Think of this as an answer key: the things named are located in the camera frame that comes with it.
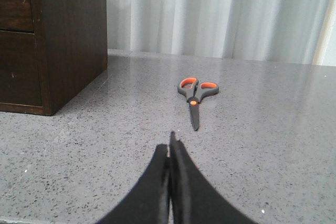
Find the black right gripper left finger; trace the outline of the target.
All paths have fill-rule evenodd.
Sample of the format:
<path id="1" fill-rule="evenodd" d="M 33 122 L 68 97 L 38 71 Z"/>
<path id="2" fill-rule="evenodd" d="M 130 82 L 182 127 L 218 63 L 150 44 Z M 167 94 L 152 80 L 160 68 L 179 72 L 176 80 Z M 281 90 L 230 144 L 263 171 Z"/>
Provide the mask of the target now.
<path id="1" fill-rule="evenodd" d="M 156 146 L 135 186 L 97 223 L 168 223 L 170 211 L 167 146 Z"/>

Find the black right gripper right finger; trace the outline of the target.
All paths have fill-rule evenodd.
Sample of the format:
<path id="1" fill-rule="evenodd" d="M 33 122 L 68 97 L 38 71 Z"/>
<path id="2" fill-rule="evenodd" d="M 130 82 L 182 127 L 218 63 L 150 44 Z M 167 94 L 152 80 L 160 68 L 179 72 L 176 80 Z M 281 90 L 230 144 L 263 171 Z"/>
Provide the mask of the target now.
<path id="1" fill-rule="evenodd" d="M 170 179 L 174 223 L 254 223 L 207 181 L 173 131 Z"/>

